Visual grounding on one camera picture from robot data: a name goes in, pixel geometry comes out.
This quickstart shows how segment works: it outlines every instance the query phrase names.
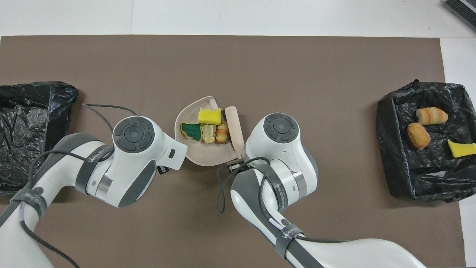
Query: yellow object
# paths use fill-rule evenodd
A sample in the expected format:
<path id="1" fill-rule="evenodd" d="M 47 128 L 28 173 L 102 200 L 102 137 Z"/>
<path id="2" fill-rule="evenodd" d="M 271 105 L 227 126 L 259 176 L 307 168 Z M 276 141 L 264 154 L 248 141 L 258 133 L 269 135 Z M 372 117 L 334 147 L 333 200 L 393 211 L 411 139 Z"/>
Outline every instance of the yellow object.
<path id="1" fill-rule="evenodd" d="M 476 154 L 476 144 L 457 144 L 448 140 L 454 158 Z"/>
<path id="2" fill-rule="evenodd" d="M 421 150 L 430 144 L 431 137 L 420 123 L 411 123 L 407 127 L 408 137 L 416 149 Z"/>
<path id="3" fill-rule="evenodd" d="M 198 113 L 198 122 L 200 124 L 214 124 L 219 125 L 221 123 L 221 108 L 216 110 L 202 110 L 200 107 L 200 112 Z"/>
<path id="4" fill-rule="evenodd" d="M 205 143 L 212 144 L 215 141 L 215 132 L 217 126 L 214 124 L 205 124 L 202 126 L 202 139 Z"/>
<path id="5" fill-rule="evenodd" d="M 202 125 L 201 124 L 180 124 L 180 132 L 183 135 L 190 137 L 196 141 L 202 140 Z"/>

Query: brown table mat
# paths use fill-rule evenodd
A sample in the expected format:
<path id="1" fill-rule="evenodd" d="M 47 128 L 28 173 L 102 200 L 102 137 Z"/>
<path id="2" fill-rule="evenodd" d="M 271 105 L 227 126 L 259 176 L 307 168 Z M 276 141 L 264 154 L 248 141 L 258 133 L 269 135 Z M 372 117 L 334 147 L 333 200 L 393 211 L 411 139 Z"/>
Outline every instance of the brown table mat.
<path id="1" fill-rule="evenodd" d="M 461 267 L 458 204 L 394 198 L 384 177 L 377 101 L 415 78 L 444 82 L 438 39 L 4 36 L 0 46 L 0 84 L 64 81 L 79 102 L 126 106 L 171 136 L 181 109 L 208 95 L 237 107 L 245 139 L 265 115 L 287 113 L 319 167 L 316 192 L 284 212 L 291 222 L 308 237 L 382 238 L 429 267 Z M 101 111 L 112 124 L 128 116 Z M 111 144 L 96 115 L 73 113 L 71 133 Z M 289 267 L 231 202 L 215 211 L 216 168 L 185 160 L 123 209 L 63 189 L 35 232 L 82 267 Z"/>

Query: black trash bag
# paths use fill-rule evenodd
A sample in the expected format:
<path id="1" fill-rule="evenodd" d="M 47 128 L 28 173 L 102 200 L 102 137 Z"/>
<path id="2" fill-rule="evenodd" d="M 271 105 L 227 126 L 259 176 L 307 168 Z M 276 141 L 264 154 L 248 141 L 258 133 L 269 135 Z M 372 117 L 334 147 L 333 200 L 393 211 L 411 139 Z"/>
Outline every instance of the black trash bag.
<path id="1" fill-rule="evenodd" d="M 448 121 L 425 125 L 431 141 L 417 150 L 407 127 L 425 107 L 440 108 Z M 415 80 L 387 94 L 378 102 L 377 139 L 391 195 L 450 203 L 476 192 L 476 155 L 454 158 L 447 142 L 476 142 L 476 113 L 464 86 Z"/>
<path id="2" fill-rule="evenodd" d="M 76 88 L 59 81 L 0 86 L 0 195 L 22 189 L 33 160 L 68 134 L 77 98 Z"/>

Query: yellow sponge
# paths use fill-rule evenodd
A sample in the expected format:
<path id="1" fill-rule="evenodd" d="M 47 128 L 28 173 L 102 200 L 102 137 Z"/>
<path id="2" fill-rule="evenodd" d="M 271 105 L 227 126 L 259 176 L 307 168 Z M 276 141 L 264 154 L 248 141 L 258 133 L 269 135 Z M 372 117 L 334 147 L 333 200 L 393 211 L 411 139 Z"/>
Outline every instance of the yellow sponge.
<path id="1" fill-rule="evenodd" d="M 476 154 L 476 144 L 457 144 L 448 140 L 454 158 Z"/>
<path id="2" fill-rule="evenodd" d="M 221 123 L 221 108 L 216 110 L 202 110 L 200 107 L 200 112 L 198 113 L 198 122 L 200 124 L 214 124 L 219 125 Z"/>

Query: toy bread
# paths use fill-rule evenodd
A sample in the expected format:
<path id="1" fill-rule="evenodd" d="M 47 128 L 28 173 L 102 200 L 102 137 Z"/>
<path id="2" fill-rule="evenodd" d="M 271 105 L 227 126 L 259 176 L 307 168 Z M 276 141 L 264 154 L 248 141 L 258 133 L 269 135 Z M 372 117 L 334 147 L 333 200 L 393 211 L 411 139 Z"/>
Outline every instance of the toy bread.
<path id="1" fill-rule="evenodd" d="M 217 132 L 215 133 L 215 140 L 219 143 L 225 143 L 228 140 L 230 132 L 228 131 L 227 122 L 221 122 L 217 127 Z"/>
<path id="2" fill-rule="evenodd" d="M 215 132 L 217 126 L 214 124 L 206 124 L 202 126 L 202 139 L 205 143 L 212 144 L 215 141 Z"/>
<path id="3" fill-rule="evenodd" d="M 180 124 L 180 132 L 196 141 L 202 140 L 202 125 L 200 124 Z"/>
<path id="4" fill-rule="evenodd" d="M 448 120 L 448 114 L 436 107 L 418 109 L 416 115 L 422 125 L 442 124 Z"/>
<path id="5" fill-rule="evenodd" d="M 416 149 L 421 150 L 430 143 L 430 135 L 420 123 L 411 123 L 407 128 L 410 141 Z"/>

